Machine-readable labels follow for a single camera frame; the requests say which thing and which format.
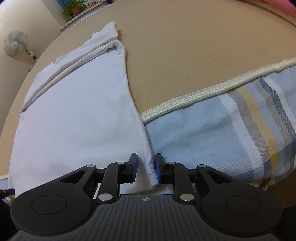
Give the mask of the potted green plant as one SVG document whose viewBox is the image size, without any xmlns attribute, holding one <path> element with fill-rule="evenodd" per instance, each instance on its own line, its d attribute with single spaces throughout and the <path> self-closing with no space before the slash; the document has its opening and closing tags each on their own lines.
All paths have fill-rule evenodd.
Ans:
<svg viewBox="0 0 296 241">
<path fill-rule="evenodd" d="M 66 22 L 87 9 L 86 1 L 83 0 L 60 1 L 60 3 L 63 8 L 62 17 Z"/>
</svg>

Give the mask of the beige mattress pad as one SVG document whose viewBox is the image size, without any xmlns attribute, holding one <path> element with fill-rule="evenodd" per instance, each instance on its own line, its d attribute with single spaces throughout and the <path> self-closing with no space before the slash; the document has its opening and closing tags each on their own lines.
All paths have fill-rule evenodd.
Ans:
<svg viewBox="0 0 296 241">
<path fill-rule="evenodd" d="M 114 21 L 127 52 L 129 88 L 140 114 L 274 64 L 295 63 L 295 16 L 261 1 L 118 1 L 57 37 L 25 78 L 1 134 L 9 169 L 19 110 L 35 76 Z"/>
</svg>

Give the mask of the pink quilt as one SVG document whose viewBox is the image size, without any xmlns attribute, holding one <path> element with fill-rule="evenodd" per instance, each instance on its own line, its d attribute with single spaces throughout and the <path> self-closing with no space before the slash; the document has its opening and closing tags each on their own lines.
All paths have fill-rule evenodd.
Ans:
<svg viewBox="0 0 296 241">
<path fill-rule="evenodd" d="M 250 3 L 264 9 L 267 9 L 279 16 L 288 16 L 295 18 L 295 5 L 291 1 L 287 0 L 244 0 L 246 3 Z"/>
</svg>

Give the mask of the plaid bed sheet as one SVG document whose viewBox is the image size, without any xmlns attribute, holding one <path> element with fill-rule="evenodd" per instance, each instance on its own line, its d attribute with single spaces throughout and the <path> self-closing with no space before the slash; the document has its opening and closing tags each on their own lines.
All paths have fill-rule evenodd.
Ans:
<svg viewBox="0 0 296 241">
<path fill-rule="evenodd" d="M 267 189 L 295 169 L 295 66 L 146 124 L 154 155 Z"/>
</svg>

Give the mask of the white long-sleeve shirt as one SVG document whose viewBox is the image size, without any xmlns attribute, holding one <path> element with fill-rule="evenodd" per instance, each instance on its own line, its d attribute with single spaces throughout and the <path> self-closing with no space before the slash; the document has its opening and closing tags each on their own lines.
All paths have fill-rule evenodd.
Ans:
<svg viewBox="0 0 296 241">
<path fill-rule="evenodd" d="M 37 74 L 20 111 L 9 167 L 15 195 L 90 164 L 138 155 L 136 181 L 122 194 L 171 194 L 159 185 L 151 130 L 135 107 L 126 51 L 114 22 Z"/>
</svg>

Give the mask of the white standing fan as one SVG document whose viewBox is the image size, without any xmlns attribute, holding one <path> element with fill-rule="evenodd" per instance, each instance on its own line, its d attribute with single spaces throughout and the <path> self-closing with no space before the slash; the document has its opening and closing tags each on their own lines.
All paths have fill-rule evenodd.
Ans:
<svg viewBox="0 0 296 241">
<path fill-rule="evenodd" d="M 11 31 L 4 40 L 4 51 L 8 56 L 19 56 L 26 52 L 35 61 L 38 57 L 28 50 L 29 38 L 26 33 L 22 31 Z"/>
</svg>

